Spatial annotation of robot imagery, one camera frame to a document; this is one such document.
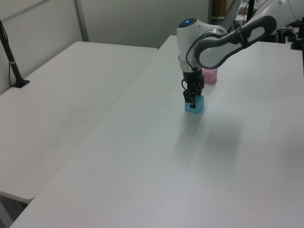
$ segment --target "black cable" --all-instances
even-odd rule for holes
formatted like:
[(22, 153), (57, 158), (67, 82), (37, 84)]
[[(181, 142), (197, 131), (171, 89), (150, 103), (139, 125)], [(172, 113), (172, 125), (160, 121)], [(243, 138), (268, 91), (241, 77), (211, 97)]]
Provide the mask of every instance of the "black cable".
[(184, 84), (183, 84), (184, 81), (185, 81), (185, 79), (182, 79), (182, 81), (181, 81), (181, 86), (184, 88), (184, 90), (187, 90), (187, 89), (184, 87)]
[(10, 63), (9, 63), (9, 85), (11, 87), (11, 83), (10, 83)]
[(247, 9), (248, 4), (249, 4), (249, 1), (248, 1), (247, 5), (244, 8), (244, 17), (243, 17), (243, 24), (242, 24), (242, 26), (244, 25), (245, 15), (246, 15), (246, 9)]
[(187, 54), (186, 54), (186, 62), (188, 63), (188, 65), (191, 67), (191, 69), (195, 72), (195, 71), (197, 71), (197, 68), (194, 68), (190, 63), (189, 63), (189, 61), (188, 61), (188, 54), (189, 54), (189, 52), (191, 51), (191, 49), (193, 48), (193, 46), (196, 44), (196, 42), (198, 42), (198, 40), (200, 40), (205, 34), (206, 34), (206, 32), (204, 32), (204, 34), (203, 35), (201, 35), (199, 38), (197, 38), (196, 39), (196, 41), (191, 45), (191, 47), (189, 48), (189, 50), (188, 50), (188, 52), (187, 52)]

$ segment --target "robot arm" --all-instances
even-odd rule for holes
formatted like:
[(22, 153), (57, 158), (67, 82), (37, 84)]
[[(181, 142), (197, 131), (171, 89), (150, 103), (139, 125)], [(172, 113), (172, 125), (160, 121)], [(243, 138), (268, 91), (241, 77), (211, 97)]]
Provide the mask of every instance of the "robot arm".
[(215, 69), (231, 55), (302, 17), (303, 0), (266, 0), (247, 24), (229, 34), (223, 27), (197, 19), (183, 21), (177, 28), (177, 43), (187, 83), (185, 101), (195, 108), (195, 96), (201, 94), (204, 84), (202, 67)]

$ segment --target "table surface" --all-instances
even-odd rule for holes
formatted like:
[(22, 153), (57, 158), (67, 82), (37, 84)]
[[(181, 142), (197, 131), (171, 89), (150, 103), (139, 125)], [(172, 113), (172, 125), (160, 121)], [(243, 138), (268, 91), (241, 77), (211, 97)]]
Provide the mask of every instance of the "table surface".
[(157, 49), (77, 42), (0, 96), (0, 194), (35, 197)]
[(302, 227), (302, 52), (235, 54), (199, 115), (177, 55), (170, 36), (12, 228)]

